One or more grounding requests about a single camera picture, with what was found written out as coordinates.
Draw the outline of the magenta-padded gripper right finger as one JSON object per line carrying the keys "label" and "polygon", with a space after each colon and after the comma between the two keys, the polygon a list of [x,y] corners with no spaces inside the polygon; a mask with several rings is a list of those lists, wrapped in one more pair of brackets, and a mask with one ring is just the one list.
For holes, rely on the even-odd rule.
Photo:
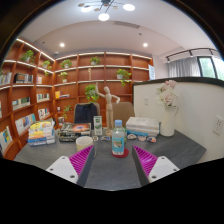
{"label": "magenta-padded gripper right finger", "polygon": [[135,145],[132,146],[132,156],[142,186],[179,171],[166,156],[156,157]]}

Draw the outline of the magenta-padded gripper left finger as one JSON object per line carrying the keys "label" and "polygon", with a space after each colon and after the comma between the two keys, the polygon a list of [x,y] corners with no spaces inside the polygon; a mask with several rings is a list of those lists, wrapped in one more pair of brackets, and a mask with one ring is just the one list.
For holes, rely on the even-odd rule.
{"label": "magenta-padded gripper left finger", "polygon": [[70,157],[59,157],[47,168],[47,171],[84,187],[94,159],[94,154],[94,146],[88,146]]}

